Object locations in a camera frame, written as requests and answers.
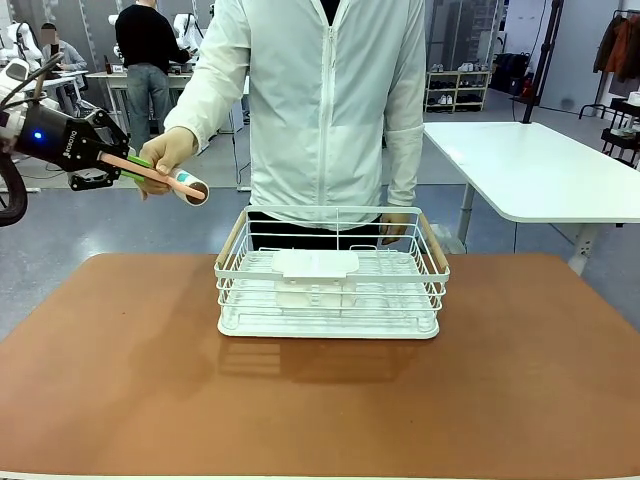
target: gray pants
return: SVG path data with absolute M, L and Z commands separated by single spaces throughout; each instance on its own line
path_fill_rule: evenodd
M 153 101 L 158 129 L 160 133 L 164 133 L 164 120 L 171 111 L 169 77 L 158 67 L 149 63 L 130 65 L 127 74 L 129 123 L 131 146 L 137 153 L 140 153 L 142 145 L 151 139 L 149 95 Z

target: hand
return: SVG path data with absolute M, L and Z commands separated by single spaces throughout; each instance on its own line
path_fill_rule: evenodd
M 407 226 L 411 218 L 408 213 L 385 213 L 380 222 L 380 233 L 382 235 L 394 235 L 382 239 L 382 245 L 391 245 L 400 240 L 400 236 L 407 233 Z
M 178 165 L 196 152 L 196 136 L 186 128 L 175 127 L 168 132 L 147 142 L 140 151 L 140 158 L 155 167 L 160 175 L 169 175 Z M 146 200 L 149 194 L 164 195 L 171 189 L 166 183 L 145 178 L 143 182 L 136 180 Z

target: person's left hand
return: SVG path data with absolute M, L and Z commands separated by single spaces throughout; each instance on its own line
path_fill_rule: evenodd
M 382 245 L 391 245 L 392 243 L 400 240 L 400 237 L 407 233 L 407 226 L 409 224 L 408 213 L 385 213 L 382 215 L 380 222 L 380 233 L 382 235 L 392 235 L 382 239 Z

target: white jacket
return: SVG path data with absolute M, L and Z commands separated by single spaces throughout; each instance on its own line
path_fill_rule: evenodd
M 412 204 L 422 157 L 424 0 L 342 0 L 332 26 L 320 0 L 218 0 L 165 127 L 188 128 L 206 145 L 242 96 L 248 68 L 253 205 L 379 206 L 383 129 L 389 203 Z

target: man in black sweater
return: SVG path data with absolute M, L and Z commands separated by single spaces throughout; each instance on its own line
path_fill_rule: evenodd
M 138 0 L 122 11 L 116 22 L 116 37 L 124 65 L 128 68 L 127 96 L 131 125 L 131 146 L 140 152 L 151 138 L 149 95 L 160 133 L 171 110 L 169 61 L 186 63 L 188 50 L 178 47 L 173 28 L 158 11 L 157 0 Z

